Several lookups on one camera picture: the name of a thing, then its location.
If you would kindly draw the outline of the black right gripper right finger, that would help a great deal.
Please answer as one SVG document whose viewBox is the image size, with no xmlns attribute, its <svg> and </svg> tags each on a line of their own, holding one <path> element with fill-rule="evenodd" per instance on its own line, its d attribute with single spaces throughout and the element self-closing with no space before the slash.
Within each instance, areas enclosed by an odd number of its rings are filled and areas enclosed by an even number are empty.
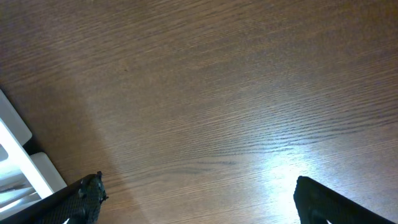
<svg viewBox="0 0 398 224">
<path fill-rule="evenodd" d="M 301 224 L 394 224 L 306 176 L 297 179 L 294 202 Z"/>
</svg>

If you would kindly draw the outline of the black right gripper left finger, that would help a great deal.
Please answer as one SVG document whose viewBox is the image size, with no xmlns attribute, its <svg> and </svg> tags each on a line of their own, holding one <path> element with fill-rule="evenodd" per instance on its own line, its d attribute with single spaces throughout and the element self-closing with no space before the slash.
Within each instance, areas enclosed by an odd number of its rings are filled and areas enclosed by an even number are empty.
<svg viewBox="0 0 398 224">
<path fill-rule="evenodd" d="M 1 220 L 1 224 L 96 223 L 108 199 L 102 172 L 87 175 L 39 202 Z"/>
</svg>

